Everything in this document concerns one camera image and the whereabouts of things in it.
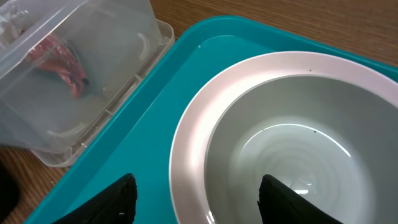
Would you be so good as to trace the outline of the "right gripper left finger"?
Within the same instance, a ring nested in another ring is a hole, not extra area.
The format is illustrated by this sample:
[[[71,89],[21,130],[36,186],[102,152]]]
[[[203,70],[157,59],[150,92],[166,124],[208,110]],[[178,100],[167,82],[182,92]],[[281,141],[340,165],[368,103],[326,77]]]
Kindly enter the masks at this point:
[[[135,177],[126,174],[54,224],[132,224],[136,202]]]

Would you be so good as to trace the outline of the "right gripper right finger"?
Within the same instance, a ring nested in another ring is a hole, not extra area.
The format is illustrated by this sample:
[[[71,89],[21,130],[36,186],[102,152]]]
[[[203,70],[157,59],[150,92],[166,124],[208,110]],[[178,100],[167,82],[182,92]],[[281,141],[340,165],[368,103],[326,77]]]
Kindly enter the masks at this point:
[[[270,174],[262,178],[257,205],[263,224],[341,224]]]

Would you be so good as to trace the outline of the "large white plate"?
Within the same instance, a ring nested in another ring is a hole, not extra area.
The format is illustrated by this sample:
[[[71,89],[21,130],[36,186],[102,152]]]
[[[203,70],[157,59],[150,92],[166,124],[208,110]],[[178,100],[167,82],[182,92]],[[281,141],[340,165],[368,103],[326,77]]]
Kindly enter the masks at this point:
[[[175,132],[170,153],[170,194],[179,223],[217,223],[205,188],[205,164],[213,132],[226,110],[259,85],[290,77],[349,83],[397,108],[397,83],[359,63],[315,52],[277,52],[236,63],[193,97]]]

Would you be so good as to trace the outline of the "grey bowl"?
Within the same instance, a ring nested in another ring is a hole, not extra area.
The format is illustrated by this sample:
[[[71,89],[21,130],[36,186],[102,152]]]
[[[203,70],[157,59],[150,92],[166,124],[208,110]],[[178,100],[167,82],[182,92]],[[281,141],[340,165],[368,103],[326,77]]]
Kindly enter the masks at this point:
[[[396,223],[397,108],[329,78],[255,87],[226,110],[208,146],[215,221],[260,223],[266,174],[342,223]]]

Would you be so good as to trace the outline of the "red foil wrapper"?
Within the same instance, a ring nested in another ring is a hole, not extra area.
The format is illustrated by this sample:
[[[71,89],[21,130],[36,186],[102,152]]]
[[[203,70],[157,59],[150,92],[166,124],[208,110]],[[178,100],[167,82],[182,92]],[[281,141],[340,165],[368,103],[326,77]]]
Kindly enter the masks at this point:
[[[74,98],[79,98],[90,84],[81,63],[53,34],[49,34],[33,47],[25,59],[36,63],[42,70],[56,73],[69,86]]]

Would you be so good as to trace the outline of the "white napkin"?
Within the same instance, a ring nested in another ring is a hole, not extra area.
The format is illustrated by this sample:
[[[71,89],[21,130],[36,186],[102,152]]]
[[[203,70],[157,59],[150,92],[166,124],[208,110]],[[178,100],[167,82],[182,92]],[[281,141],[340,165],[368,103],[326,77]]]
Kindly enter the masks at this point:
[[[29,12],[19,10],[18,4],[18,0],[10,0],[1,6],[1,49],[6,49],[26,30]]]

